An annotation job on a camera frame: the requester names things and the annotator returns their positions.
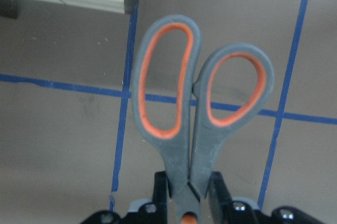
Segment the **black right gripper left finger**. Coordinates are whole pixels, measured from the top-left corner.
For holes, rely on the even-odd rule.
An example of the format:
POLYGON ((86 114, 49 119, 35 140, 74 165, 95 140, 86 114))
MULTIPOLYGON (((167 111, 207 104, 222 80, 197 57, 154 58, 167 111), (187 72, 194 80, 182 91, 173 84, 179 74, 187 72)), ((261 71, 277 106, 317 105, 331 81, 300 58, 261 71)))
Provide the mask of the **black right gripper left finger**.
POLYGON ((156 206, 156 211, 153 213, 153 221, 155 224, 167 224, 167 196, 168 185, 165 171, 156 172, 154 176, 154 189, 152 203, 156 206))

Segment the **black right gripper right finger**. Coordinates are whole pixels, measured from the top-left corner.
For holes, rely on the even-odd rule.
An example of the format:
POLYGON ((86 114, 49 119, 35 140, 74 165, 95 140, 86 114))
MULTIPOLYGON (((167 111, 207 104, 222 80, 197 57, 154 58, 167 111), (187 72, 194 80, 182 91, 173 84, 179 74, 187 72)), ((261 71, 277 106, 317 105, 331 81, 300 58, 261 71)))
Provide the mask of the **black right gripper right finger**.
POLYGON ((258 223, 258 207, 245 197, 232 198, 223 176, 213 171, 208 188, 209 206, 214 223, 258 223))

